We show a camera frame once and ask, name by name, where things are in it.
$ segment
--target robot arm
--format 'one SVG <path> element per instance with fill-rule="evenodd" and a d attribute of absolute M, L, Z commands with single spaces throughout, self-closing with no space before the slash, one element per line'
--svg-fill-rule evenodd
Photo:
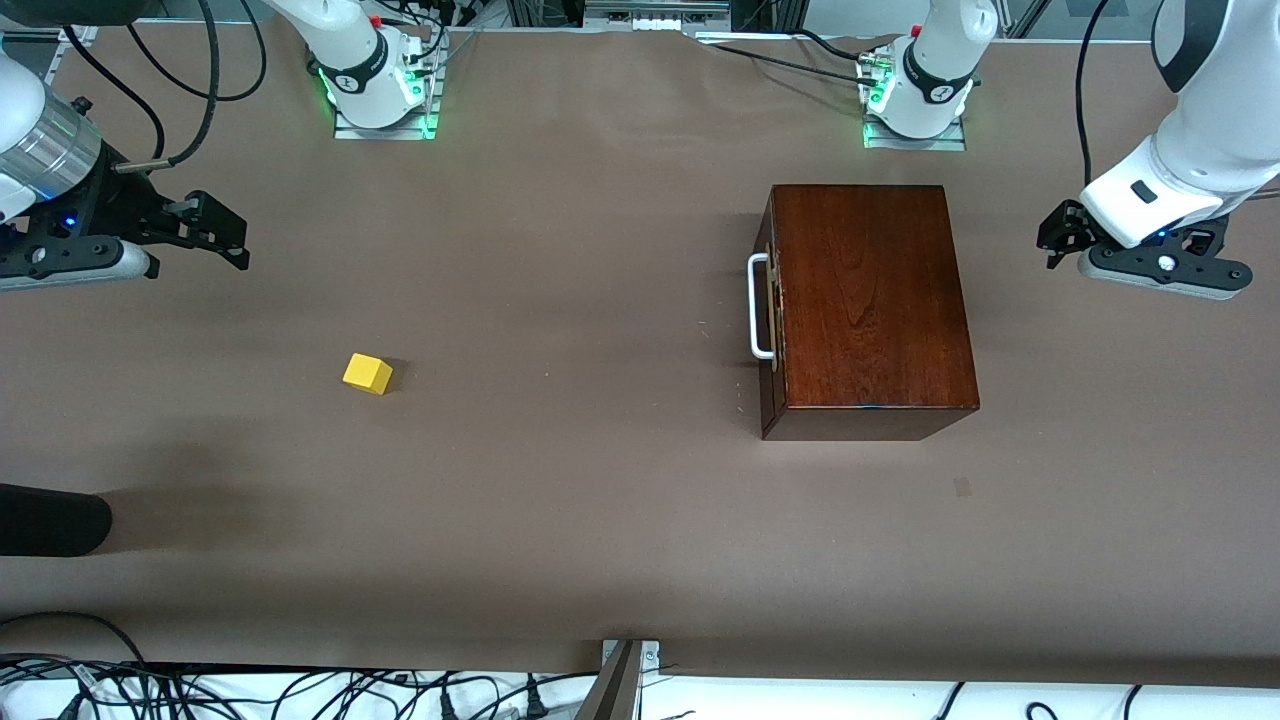
<path fill-rule="evenodd" d="M 1125 247 L 1225 215 L 1280 173 L 1280 4 L 1165 0 L 1152 47 L 1178 108 L 1082 193 Z"/>
<path fill-rule="evenodd" d="M 964 113 L 973 72 L 997 24 L 991 0 L 931 0 L 919 33 L 890 46 L 893 77 L 867 110 L 904 137 L 942 135 Z"/>
<path fill-rule="evenodd" d="M 264 1 L 306 40 L 329 96 L 352 124 L 383 128 L 424 102 L 424 53 L 417 37 L 389 26 L 374 27 L 356 0 Z"/>
<path fill-rule="evenodd" d="M 1217 258 L 1226 215 L 1280 173 L 1280 4 L 1165 0 L 1152 51 L 1178 106 L 1041 225 L 1050 266 L 1216 300 L 1252 279 Z"/>
<path fill-rule="evenodd" d="M 306 38 L 352 124 L 385 127 L 422 104 L 421 40 L 375 27 L 355 0 L 266 1 Z M 142 6 L 0 3 L 50 24 L 127 23 Z M 207 250 L 248 268 L 243 219 L 205 192 L 175 202 L 146 174 L 118 172 L 128 159 L 104 142 L 86 117 L 88 102 L 68 102 L 3 51 L 0 97 L 0 291 L 154 278 L 159 261 L 142 250 L 152 243 Z M 26 231 L 6 224 L 22 217 Z"/>

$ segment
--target table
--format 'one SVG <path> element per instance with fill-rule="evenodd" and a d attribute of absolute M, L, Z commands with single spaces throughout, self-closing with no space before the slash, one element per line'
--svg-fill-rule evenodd
<path fill-rule="evenodd" d="M 198 27 L 146 29 L 201 82 Z M 221 32 L 238 88 L 251 35 Z M 1233 218 L 1231 302 L 1046 272 L 1075 46 L 992 46 L 969 150 L 916 154 L 861 149 L 845 85 L 675 33 L 485 33 L 435 141 L 334 141 L 268 36 L 262 92 L 156 178 L 248 220 L 247 273 L 160 249 L 155 282 L 0 299 L 0 471 L 118 510 L 102 555 L 0 561 L 0 607 L 106 614 L 156 660 L 581 669 L 628 634 L 699 673 L 1275 683 L 1280 204 Z M 95 51 L 180 147 L 202 102 L 120 31 Z M 150 147 L 78 60 L 56 85 Z M 1100 45 L 1085 91 L 1103 168 L 1171 106 L 1144 45 Z M 758 439 L 742 265 L 797 182 L 946 187 L 979 413 Z M 340 383 L 356 351 L 396 392 Z M 108 647 L 64 630 L 6 639 Z"/>

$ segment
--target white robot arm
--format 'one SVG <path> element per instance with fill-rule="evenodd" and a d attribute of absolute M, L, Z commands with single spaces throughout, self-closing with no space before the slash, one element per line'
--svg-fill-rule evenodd
<path fill-rule="evenodd" d="M 993 37 L 991 0 L 931 0 L 919 33 L 890 46 L 893 77 L 872 94 L 867 110 L 904 137 L 936 137 L 964 113 L 973 72 Z"/>
<path fill-rule="evenodd" d="M 1152 50 L 1178 106 L 1082 204 L 1041 225 L 1050 266 L 1216 300 L 1252 279 L 1219 259 L 1226 215 L 1280 173 L 1280 3 L 1165 0 Z"/>
<path fill-rule="evenodd" d="M 334 105 L 352 124 L 383 128 L 422 104 L 422 41 L 374 27 L 356 0 L 264 0 L 307 41 Z M 434 32 L 443 32 L 436 28 Z"/>

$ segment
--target wooden box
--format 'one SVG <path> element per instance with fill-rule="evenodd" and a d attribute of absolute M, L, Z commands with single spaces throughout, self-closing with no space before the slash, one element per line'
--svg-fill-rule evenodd
<path fill-rule="evenodd" d="M 941 187 L 776 186 L 749 265 L 765 439 L 922 439 L 978 410 Z"/>

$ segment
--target power cord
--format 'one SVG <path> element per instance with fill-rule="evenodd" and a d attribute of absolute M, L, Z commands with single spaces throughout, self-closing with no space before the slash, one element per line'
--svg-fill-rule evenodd
<path fill-rule="evenodd" d="M 507 694 L 498 696 L 493 702 L 490 702 L 489 705 L 481 707 L 479 711 L 476 711 L 475 715 L 472 715 L 467 720 L 480 720 L 480 717 L 483 717 L 485 712 L 490 714 L 489 717 L 492 720 L 493 717 L 495 717 L 498 715 L 498 708 L 502 707 L 502 703 L 504 703 L 508 700 L 518 696 L 520 693 L 529 692 L 530 687 L 545 685 L 548 683 L 558 683 L 561 680 L 570 680 L 570 679 L 573 679 L 573 678 L 594 678 L 596 675 L 599 675 L 599 673 L 596 673 L 596 671 L 570 673 L 567 675 L 553 675 L 550 678 L 541 678 L 541 679 L 534 680 L 531 683 L 526 683 L 525 687 L 522 687 L 522 688 L 517 688 L 515 691 L 511 691 Z"/>
<path fill-rule="evenodd" d="M 157 115 L 156 111 L 151 109 L 151 105 L 147 105 L 147 101 L 143 100 L 141 95 L 134 92 L 132 87 L 124 83 L 124 81 L 115 77 L 115 73 L 106 69 L 106 65 L 100 63 L 97 58 L 95 58 L 93 54 L 90 53 L 87 47 L 84 47 L 84 45 L 79 41 L 79 37 L 76 36 L 74 28 L 72 28 L 70 26 L 63 26 L 63 32 L 67 35 L 67 41 L 72 44 L 72 47 L 76 50 L 76 54 L 81 56 L 81 59 L 88 63 L 91 68 L 97 70 L 97 74 L 102 76 L 102 78 L 106 79 L 106 82 L 114 85 L 116 90 L 123 92 L 125 97 L 132 100 L 134 105 L 137 105 L 138 108 L 142 109 L 143 113 L 146 113 L 147 119 L 151 120 L 151 126 L 155 128 L 156 133 L 156 145 L 155 150 L 151 151 L 151 159 L 159 160 L 160 158 L 163 158 L 165 138 L 164 138 L 164 123 L 160 120 L 160 115 Z"/>
<path fill-rule="evenodd" d="M 169 158 L 169 167 L 174 168 L 196 154 L 209 136 L 209 128 L 214 124 L 214 111 L 218 109 L 218 82 L 221 78 L 221 56 L 218 51 L 218 27 L 214 24 L 214 10 L 209 6 L 209 0 L 196 0 L 200 5 L 200 14 L 205 17 L 205 35 L 209 36 L 209 94 L 205 96 L 205 117 L 200 119 L 196 137 L 183 149 L 182 152 Z"/>
<path fill-rule="evenodd" d="M 1080 38 L 1080 58 L 1075 63 L 1075 131 L 1080 136 L 1080 155 L 1084 159 L 1084 184 L 1088 187 L 1093 182 L 1093 156 L 1089 154 L 1089 133 L 1084 129 L 1084 59 L 1089 53 L 1089 40 L 1093 38 L 1093 29 L 1098 27 L 1098 18 L 1106 10 L 1111 0 L 1098 0 L 1098 6 L 1089 17 L 1089 24 L 1084 28 L 1084 37 Z"/>
<path fill-rule="evenodd" d="M 534 684 L 532 673 L 525 680 L 525 689 L 529 692 L 529 710 L 525 712 L 525 720 L 541 720 L 550 715 L 550 711 L 543 705 L 543 696 L 538 692 L 538 685 Z"/>
<path fill-rule="evenodd" d="M 836 47 L 835 45 L 827 42 L 826 38 L 823 38 L 817 32 L 813 32 L 812 29 L 804 29 L 804 28 L 792 29 L 792 31 L 788 31 L 787 35 L 799 35 L 801 37 L 808 37 L 809 40 L 817 42 L 818 47 L 822 47 L 823 50 L 826 50 L 827 53 L 831 53 L 832 55 L 835 55 L 837 58 L 842 58 L 845 60 L 852 60 L 855 63 L 858 63 L 858 61 L 861 60 L 861 58 L 859 58 L 856 53 L 846 53 L 846 51 L 841 50 L 840 47 Z"/>
<path fill-rule="evenodd" d="M 1138 697 L 1142 685 L 1129 688 L 1129 694 L 1124 696 L 1124 720 L 1129 720 L 1129 710 L 1133 707 L 1133 698 Z"/>
<path fill-rule="evenodd" d="M 453 710 L 453 700 L 449 697 L 449 676 L 447 673 L 440 679 L 440 720 L 458 720 L 458 714 Z"/>
<path fill-rule="evenodd" d="M 792 63 L 790 60 L 780 60 L 778 58 L 771 58 L 768 55 L 759 55 L 756 53 L 750 53 L 748 50 L 739 50 L 737 47 L 728 47 L 726 45 L 719 45 L 719 44 L 712 45 L 712 47 L 714 47 L 717 50 L 723 50 L 724 53 L 732 53 L 735 55 L 742 55 L 744 58 L 751 58 L 754 60 L 760 60 L 760 61 L 764 61 L 764 63 L 771 63 L 771 64 L 774 64 L 774 65 L 781 65 L 783 68 L 791 68 L 791 69 L 795 69 L 795 70 L 803 70 L 803 72 L 806 72 L 806 73 L 813 73 L 815 76 L 823 76 L 823 77 L 829 77 L 829 78 L 836 78 L 836 79 L 844 79 L 844 81 L 849 81 L 849 82 L 858 83 L 858 85 L 865 85 L 865 86 L 873 86 L 873 85 L 876 85 L 876 81 L 873 81 L 872 78 L 856 77 L 856 76 L 847 76 L 847 74 L 844 74 L 844 73 L 833 73 L 831 70 L 823 70 L 820 68 L 812 68 L 809 65 L 801 65 L 799 63 Z"/>
<path fill-rule="evenodd" d="M 1057 712 L 1053 712 L 1053 708 L 1043 702 L 1032 702 L 1027 705 L 1027 710 L 1024 711 L 1027 720 L 1036 720 L 1037 710 L 1043 710 L 1050 716 L 1050 720 L 1057 720 Z"/>
<path fill-rule="evenodd" d="M 956 703 L 956 696 L 960 694 L 961 688 L 964 688 L 964 680 L 960 680 L 951 688 L 951 692 L 947 693 L 947 701 L 942 703 L 942 710 L 933 716 L 933 720 L 947 720 L 947 715 L 951 715 L 951 706 Z"/>
<path fill-rule="evenodd" d="M 248 0 L 239 0 L 239 4 L 242 8 L 244 8 L 244 14 L 248 15 L 248 22 L 253 26 L 253 36 L 257 38 L 257 53 L 260 58 L 257 68 L 257 79 L 255 79 L 253 85 L 251 85 L 248 90 L 246 90 L 244 92 L 219 96 L 218 100 L 220 102 L 236 102 L 237 100 L 244 100 L 246 97 L 257 92 L 257 90 L 262 87 L 262 81 L 266 79 L 266 41 L 262 40 L 262 28 L 259 27 L 257 18 L 253 17 L 253 9 L 250 8 Z M 138 46 L 138 50 L 142 51 L 142 56 L 146 58 L 148 63 L 151 63 L 151 67 L 154 67 L 160 74 L 168 78 L 169 82 L 174 83 L 183 91 L 195 95 L 196 97 L 207 99 L 209 94 L 201 92 L 200 90 L 191 87 L 186 82 L 178 79 L 178 77 L 174 76 L 172 72 L 169 72 L 169 69 L 165 68 L 160 63 L 160 60 L 157 60 L 156 56 L 151 53 L 151 49 L 147 47 L 147 44 L 142 41 L 142 36 L 138 35 L 138 31 L 133 27 L 132 23 L 129 23 L 127 27 L 129 31 L 129 37 L 133 38 L 133 44 Z"/>

